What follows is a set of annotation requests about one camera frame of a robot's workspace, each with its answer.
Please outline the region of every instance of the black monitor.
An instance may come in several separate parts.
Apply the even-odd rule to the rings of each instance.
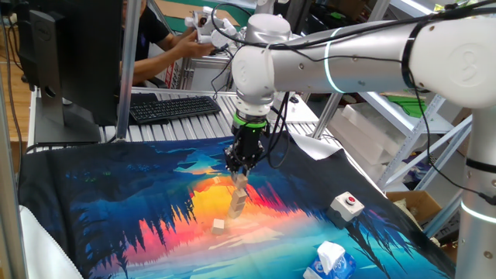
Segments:
[[[14,11],[22,69],[41,92],[35,142],[99,142],[98,125],[117,120],[122,0],[29,0]]]

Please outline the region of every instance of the tissue box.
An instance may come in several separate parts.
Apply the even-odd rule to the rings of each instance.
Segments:
[[[342,256],[334,268],[329,272],[329,274],[324,273],[324,268],[320,262],[319,256],[307,267],[307,270],[303,274],[304,279],[349,279],[355,269],[357,268],[357,262],[353,257],[345,253]]]

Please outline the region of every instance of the black keyboard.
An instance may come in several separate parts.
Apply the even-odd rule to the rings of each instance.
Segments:
[[[130,110],[138,124],[217,112],[220,112],[219,105],[206,96],[131,104]]]

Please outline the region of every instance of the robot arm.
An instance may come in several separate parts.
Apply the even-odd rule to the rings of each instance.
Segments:
[[[277,42],[291,46],[380,23],[383,22]],[[481,35],[496,32],[496,19],[428,24],[408,50],[415,26],[412,23],[382,29],[299,50],[313,60],[321,59],[319,62],[291,50],[266,51],[245,46],[232,62],[239,98],[263,105],[272,101],[274,89],[310,93],[400,91],[413,87],[410,70],[418,88],[438,93],[453,103],[472,109],[496,105],[496,79],[491,78],[496,76],[496,38]],[[331,56],[344,57],[322,60]]]
[[[281,41],[288,31],[282,28],[284,23],[275,24],[278,20],[275,18],[267,20],[272,24],[258,24],[257,20],[250,19],[246,38],[263,39],[252,43],[290,46],[381,23]],[[268,26],[265,33],[260,30],[264,26]],[[249,36],[253,33],[250,27],[258,36]],[[474,109],[466,187],[463,188],[468,191],[464,192],[461,203],[460,239],[463,243],[458,253],[456,279],[475,274],[480,278],[494,278],[494,263],[489,259],[496,253],[493,241],[496,232],[496,38],[491,35],[496,33],[496,19],[433,22],[413,36],[415,27],[416,23],[412,23],[380,29],[299,50],[308,57],[292,50],[254,46],[240,49],[232,66],[239,101],[232,126],[236,137],[226,149],[227,166],[234,176],[241,167],[246,173],[256,165],[264,149],[258,141],[263,130],[255,130],[254,124],[262,125],[276,91],[397,91],[413,88],[415,78],[416,87]]]

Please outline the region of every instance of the white cloth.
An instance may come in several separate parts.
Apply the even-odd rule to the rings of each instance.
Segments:
[[[324,143],[318,139],[316,140],[309,136],[298,135],[297,133],[291,133],[291,136],[298,147],[312,157],[313,160],[325,159],[341,149],[341,147],[334,142]]]
[[[20,205],[24,253],[29,279],[83,279],[55,239],[31,211]]]

